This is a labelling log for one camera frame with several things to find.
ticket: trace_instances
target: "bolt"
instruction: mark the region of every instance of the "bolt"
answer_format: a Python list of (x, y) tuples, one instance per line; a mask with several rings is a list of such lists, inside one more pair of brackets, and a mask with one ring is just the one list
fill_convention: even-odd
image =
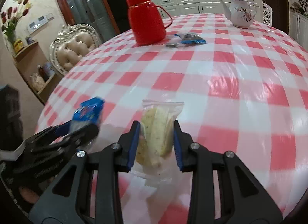
[(197, 142), (193, 142), (193, 143), (190, 144), (190, 147), (192, 149), (198, 149), (200, 147), (200, 145)]
[(77, 157), (78, 157), (78, 158), (82, 158), (82, 157), (84, 157), (85, 155), (86, 155), (86, 152), (83, 151), (83, 150), (80, 150), (80, 151), (77, 152)]
[(235, 154), (234, 154), (232, 151), (226, 151), (226, 156), (227, 156), (228, 158), (233, 158), (234, 155), (235, 155)]
[(120, 144), (119, 143), (113, 143), (112, 145), (111, 145), (111, 148), (113, 149), (113, 150), (117, 150), (117, 149), (119, 149), (121, 146), (120, 146)]

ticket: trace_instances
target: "glass door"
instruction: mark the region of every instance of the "glass door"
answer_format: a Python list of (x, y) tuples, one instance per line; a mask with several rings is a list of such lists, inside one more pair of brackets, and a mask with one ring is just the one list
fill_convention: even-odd
[(94, 27), (102, 42), (116, 35), (111, 19), (102, 0), (66, 0), (76, 24)]

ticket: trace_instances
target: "red kettle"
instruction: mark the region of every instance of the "red kettle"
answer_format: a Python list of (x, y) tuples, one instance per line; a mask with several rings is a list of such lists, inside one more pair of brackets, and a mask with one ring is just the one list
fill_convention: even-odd
[[(126, 0), (128, 4), (128, 19), (136, 42), (140, 46), (150, 45), (163, 40), (166, 28), (173, 20), (161, 6), (156, 6), (150, 0)], [(163, 20), (156, 7), (164, 10), (171, 18), (171, 23), (164, 26)]]

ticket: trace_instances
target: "thermos handle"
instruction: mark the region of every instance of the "thermos handle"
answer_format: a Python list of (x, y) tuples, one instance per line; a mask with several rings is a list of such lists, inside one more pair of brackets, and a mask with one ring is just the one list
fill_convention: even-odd
[[(161, 6), (157, 6), (157, 7), (159, 7), (159, 8), (162, 9), (162, 10), (164, 10), (164, 12), (165, 12), (166, 14), (168, 14), (168, 12), (167, 12), (165, 9), (163, 9)], [(171, 24), (172, 24), (172, 22), (173, 22), (173, 19), (172, 19), (172, 17), (170, 16), (170, 14), (168, 14), (168, 16), (169, 16), (170, 19), (171, 19), (171, 23), (170, 23), (168, 26), (165, 26), (165, 29), (168, 28), (169, 26), (171, 26)]]

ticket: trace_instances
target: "red and white tablecloth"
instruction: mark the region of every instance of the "red and white tablecloth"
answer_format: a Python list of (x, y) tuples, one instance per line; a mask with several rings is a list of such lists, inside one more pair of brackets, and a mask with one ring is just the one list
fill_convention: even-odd
[[(179, 32), (207, 43), (164, 46)], [(155, 45), (137, 46), (130, 30), (84, 57), (51, 94), (38, 131), (99, 96), (106, 103), (91, 150), (99, 151), (141, 118), (143, 99), (184, 101), (182, 130), (211, 151), (235, 151), (285, 217), (308, 185), (307, 59), (288, 35), (259, 22), (239, 29), (221, 14), (174, 17)], [(121, 174), (124, 222), (186, 223), (190, 187), (191, 174), (160, 183)]]

